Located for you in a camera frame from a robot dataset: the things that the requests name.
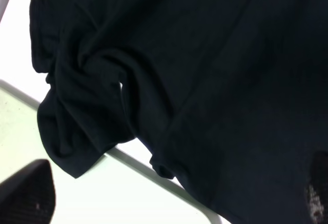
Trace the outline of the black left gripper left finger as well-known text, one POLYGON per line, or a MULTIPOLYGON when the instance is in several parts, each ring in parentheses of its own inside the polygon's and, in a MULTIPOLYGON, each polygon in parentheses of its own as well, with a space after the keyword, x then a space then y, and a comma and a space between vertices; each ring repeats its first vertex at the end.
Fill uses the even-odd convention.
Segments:
POLYGON ((29 163, 1 182, 1 223, 50 223, 56 206, 51 165, 29 163))

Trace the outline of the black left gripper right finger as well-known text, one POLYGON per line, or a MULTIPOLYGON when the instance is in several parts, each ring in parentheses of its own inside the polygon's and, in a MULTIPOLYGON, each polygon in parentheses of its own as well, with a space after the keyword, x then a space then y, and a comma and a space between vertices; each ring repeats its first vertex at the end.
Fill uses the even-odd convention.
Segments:
POLYGON ((327 223, 327 151, 316 151, 303 165, 302 223, 327 223))

